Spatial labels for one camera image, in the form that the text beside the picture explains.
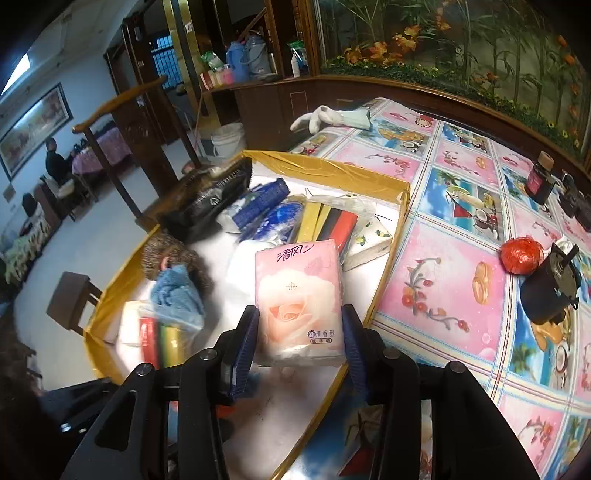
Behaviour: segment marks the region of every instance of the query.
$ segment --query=ceiling light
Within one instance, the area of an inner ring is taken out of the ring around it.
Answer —
[[[15,68],[14,71],[12,72],[12,75],[10,75],[10,78],[8,79],[6,86],[4,87],[4,90],[2,91],[2,93],[6,92],[10,88],[10,86],[14,82],[16,82],[18,80],[18,78],[29,69],[30,66],[31,66],[31,64],[29,63],[29,57],[25,53],[24,57],[21,58],[21,61],[18,62],[17,68]]]

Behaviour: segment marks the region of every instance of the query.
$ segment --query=pink tissue pack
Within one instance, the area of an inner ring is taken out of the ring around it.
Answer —
[[[340,365],[345,346],[334,240],[262,250],[255,263],[255,299],[261,312],[255,362]]]

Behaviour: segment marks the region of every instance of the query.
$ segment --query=bottle cap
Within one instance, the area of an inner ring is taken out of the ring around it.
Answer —
[[[545,151],[541,151],[538,156],[538,163],[544,167],[545,170],[551,171],[554,167],[554,159],[550,157]]]

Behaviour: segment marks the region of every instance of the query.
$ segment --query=white glove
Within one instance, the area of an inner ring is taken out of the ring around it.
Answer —
[[[305,128],[306,124],[308,124],[310,133],[314,135],[320,130],[320,124],[322,122],[333,125],[334,127],[353,127],[363,130],[369,130],[371,127],[369,109],[367,108],[343,111],[333,110],[326,105],[320,105],[312,113],[305,113],[295,119],[295,122],[291,124],[290,130],[295,132],[296,130]]]

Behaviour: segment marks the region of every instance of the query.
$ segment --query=blue package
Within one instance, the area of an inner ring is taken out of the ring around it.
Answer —
[[[290,194],[290,190],[285,180],[276,179],[276,181],[258,188],[257,193],[256,198],[245,204],[232,217],[234,224],[241,232],[257,217],[269,212],[279,202],[282,202]]]
[[[304,205],[301,202],[280,203],[269,212],[252,239],[272,242],[278,246],[287,243],[303,211]]]

